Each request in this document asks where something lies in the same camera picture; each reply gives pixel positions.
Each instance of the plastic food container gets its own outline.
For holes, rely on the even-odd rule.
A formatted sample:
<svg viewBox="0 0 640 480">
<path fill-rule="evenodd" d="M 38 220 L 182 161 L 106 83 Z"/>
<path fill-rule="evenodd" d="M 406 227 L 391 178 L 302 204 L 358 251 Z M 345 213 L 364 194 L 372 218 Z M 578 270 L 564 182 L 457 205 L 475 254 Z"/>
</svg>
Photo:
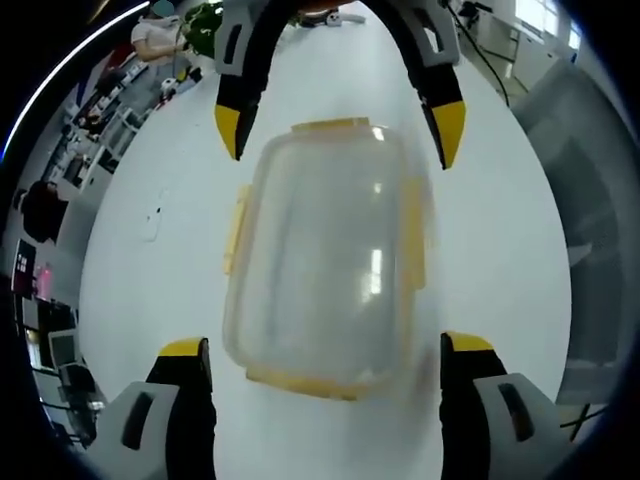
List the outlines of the plastic food container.
<svg viewBox="0 0 640 480">
<path fill-rule="evenodd" d="M 366 119 L 272 140 L 225 252 L 224 344 L 247 378 L 355 400 L 403 368 L 424 285 L 420 184 Z"/>
</svg>

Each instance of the black cable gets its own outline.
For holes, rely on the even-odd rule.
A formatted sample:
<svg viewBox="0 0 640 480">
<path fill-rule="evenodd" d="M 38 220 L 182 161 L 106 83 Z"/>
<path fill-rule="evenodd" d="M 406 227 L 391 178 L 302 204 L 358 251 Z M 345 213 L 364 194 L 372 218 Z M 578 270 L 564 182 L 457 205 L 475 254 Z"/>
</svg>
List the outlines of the black cable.
<svg viewBox="0 0 640 480">
<path fill-rule="evenodd" d="M 560 424 L 560 428 L 573 427 L 574 425 L 582 425 L 587 420 L 590 420 L 593 417 L 597 417 L 598 415 L 601 415 L 606 409 L 607 407 L 602 407 L 600 410 L 596 410 L 595 412 L 590 413 L 589 415 L 586 415 L 586 414 L 581 415 L 576 420 L 572 420 L 571 422 Z"/>
<path fill-rule="evenodd" d="M 473 39 L 473 37 L 469 33 L 469 30 L 467 30 L 467 28 L 462 24 L 462 22 L 458 18 L 458 15 L 456 15 L 456 12 L 453 11 L 453 8 L 451 8 L 451 5 L 447 5 L 447 9 L 449 10 L 449 12 L 451 12 L 451 15 L 453 16 L 453 19 L 456 21 L 458 28 L 462 30 L 462 33 L 464 33 L 464 36 L 467 37 L 467 40 L 469 40 L 469 42 L 471 43 L 471 46 L 474 48 L 476 53 L 480 55 L 480 58 L 482 59 L 482 61 L 487 64 L 487 67 L 489 67 L 489 70 L 491 70 L 491 73 L 493 73 L 493 75 L 496 77 L 496 80 L 498 80 L 498 83 L 500 84 L 500 88 L 502 89 L 502 94 L 504 95 L 504 102 L 507 104 L 507 107 L 511 108 L 511 103 L 509 102 L 509 95 L 507 95 L 507 89 L 504 88 L 504 83 L 502 83 L 502 80 L 500 79 L 500 75 L 498 75 L 498 72 L 494 70 L 491 63 L 489 63 L 489 60 L 487 60 L 487 57 L 485 57 L 484 54 L 480 51 L 480 47 L 478 47 L 478 45 L 476 44 L 476 41 Z"/>
</svg>

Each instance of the woman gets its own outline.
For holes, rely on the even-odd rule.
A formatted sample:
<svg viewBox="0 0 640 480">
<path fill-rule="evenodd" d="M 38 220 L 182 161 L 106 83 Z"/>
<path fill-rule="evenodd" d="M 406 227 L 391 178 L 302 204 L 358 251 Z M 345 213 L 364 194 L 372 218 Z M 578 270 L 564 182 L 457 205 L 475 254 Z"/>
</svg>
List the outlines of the woman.
<svg viewBox="0 0 640 480">
<path fill-rule="evenodd" d="M 138 58 L 155 70 L 157 86 L 190 70 L 191 62 L 183 54 L 187 42 L 180 33 L 180 17 L 167 0 L 153 2 L 140 17 L 131 31 L 131 44 Z"/>
</svg>

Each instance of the white table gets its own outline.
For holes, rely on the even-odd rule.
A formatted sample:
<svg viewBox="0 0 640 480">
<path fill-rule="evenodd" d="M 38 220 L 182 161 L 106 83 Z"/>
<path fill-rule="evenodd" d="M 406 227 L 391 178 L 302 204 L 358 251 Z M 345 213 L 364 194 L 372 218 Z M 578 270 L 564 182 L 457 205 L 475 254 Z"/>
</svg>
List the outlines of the white table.
<svg viewBox="0 0 640 480">
<path fill-rule="evenodd" d="M 351 7 L 363 13 L 360 4 Z M 558 393 L 570 323 L 567 253 L 555 202 L 515 118 L 468 62 L 453 169 L 442 172 L 398 50 L 366 25 L 287 31 L 240 163 L 213 121 L 217 78 L 154 113 L 106 193 L 85 261 L 80 337 L 107 398 L 144 379 L 159 349 L 210 339 L 219 478 L 439 478 L 439 333 L 489 339 L 510 371 Z M 414 368 L 388 394 L 334 402 L 251 383 L 222 347 L 222 257 L 237 189 L 266 141 L 299 122 L 368 116 L 401 132 L 429 176 L 428 286 L 416 301 Z M 155 241 L 142 224 L 161 199 Z"/>
</svg>

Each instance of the potted plant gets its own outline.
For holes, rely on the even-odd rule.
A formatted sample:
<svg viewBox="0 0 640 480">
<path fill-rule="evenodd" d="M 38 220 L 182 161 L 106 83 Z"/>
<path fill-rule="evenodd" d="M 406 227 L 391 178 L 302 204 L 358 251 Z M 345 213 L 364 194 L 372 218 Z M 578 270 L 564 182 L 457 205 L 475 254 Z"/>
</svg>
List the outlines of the potted plant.
<svg viewBox="0 0 640 480">
<path fill-rule="evenodd" d="M 182 28 L 195 53 L 215 59 L 215 33 L 221 24 L 222 2 L 204 2 L 187 12 Z"/>
</svg>

